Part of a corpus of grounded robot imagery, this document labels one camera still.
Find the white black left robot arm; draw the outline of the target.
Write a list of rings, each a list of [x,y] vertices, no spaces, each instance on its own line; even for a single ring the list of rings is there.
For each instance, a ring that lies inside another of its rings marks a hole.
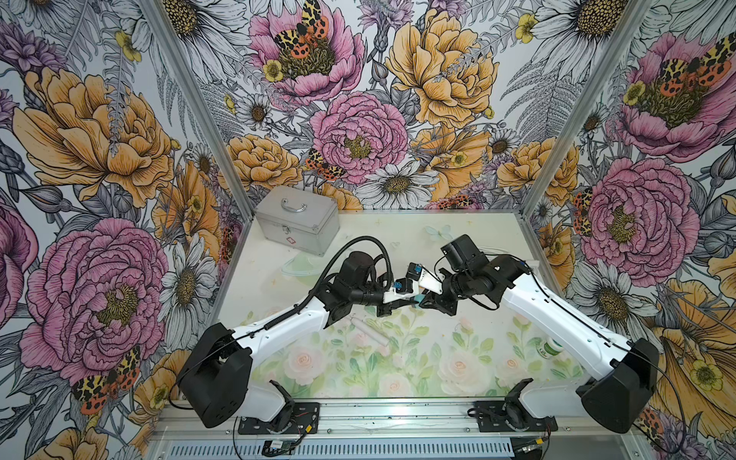
[[[179,392],[207,429],[233,417],[254,419],[275,432],[292,421],[295,402],[276,381],[258,385],[251,372],[293,342],[322,331],[350,314],[356,305],[380,314],[413,304],[423,268],[410,264],[406,277],[378,275],[377,260],[351,253],[336,273],[326,275],[307,297],[250,326],[228,329],[216,323],[205,330],[176,378]]]

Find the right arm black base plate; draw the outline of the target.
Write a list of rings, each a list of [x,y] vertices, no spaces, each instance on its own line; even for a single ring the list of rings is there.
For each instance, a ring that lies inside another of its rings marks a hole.
[[[503,400],[473,402],[467,415],[475,419],[480,432],[555,432],[559,429],[554,417],[534,418],[518,404]]]

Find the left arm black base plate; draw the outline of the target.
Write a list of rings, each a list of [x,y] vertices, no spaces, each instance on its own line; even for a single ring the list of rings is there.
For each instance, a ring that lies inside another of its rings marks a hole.
[[[310,435],[318,431],[321,404],[319,402],[294,402],[287,404],[270,422],[256,418],[239,421],[239,435]]]

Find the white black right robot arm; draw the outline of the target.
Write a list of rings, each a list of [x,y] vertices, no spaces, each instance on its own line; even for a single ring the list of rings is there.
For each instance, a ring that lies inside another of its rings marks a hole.
[[[588,417],[614,433],[628,432],[656,389],[659,350],[645,338],[631,341],[598,324],[548,289],[520,258],[489,258],[463,235],[441,249],[450,265],[442,269],[439,293],[422,307],[454,315],[461,300],[484,296],[498,308],[520,314],[539,327],[582,366],[565,381],[523,379],[507,394],[511,424],[521,416]]]

